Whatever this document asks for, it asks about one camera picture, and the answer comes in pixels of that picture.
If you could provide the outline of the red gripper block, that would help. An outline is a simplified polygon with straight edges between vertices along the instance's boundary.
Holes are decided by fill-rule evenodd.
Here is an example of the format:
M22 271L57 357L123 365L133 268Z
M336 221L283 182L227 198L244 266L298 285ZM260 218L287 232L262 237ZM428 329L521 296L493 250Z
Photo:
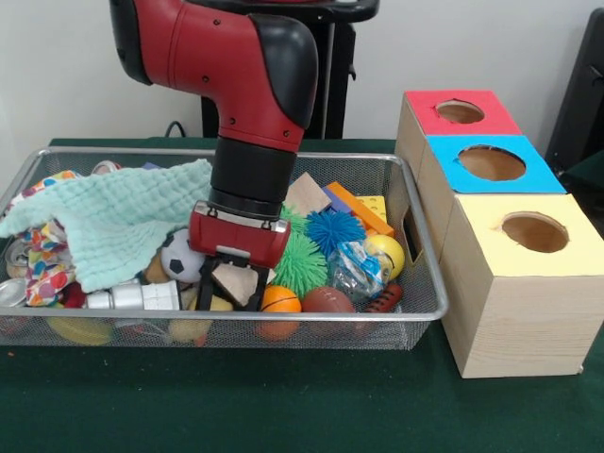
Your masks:
M218 211L194 210L189 223L190 245L208 256L218 253L248 258L258 275L256 288L248 299L247 310L259 311L270 269L280 261L291 234L291 225L284 220L263 222ZM206 258L200 269L196 310L210 310L213 297L212 273L216 258Z

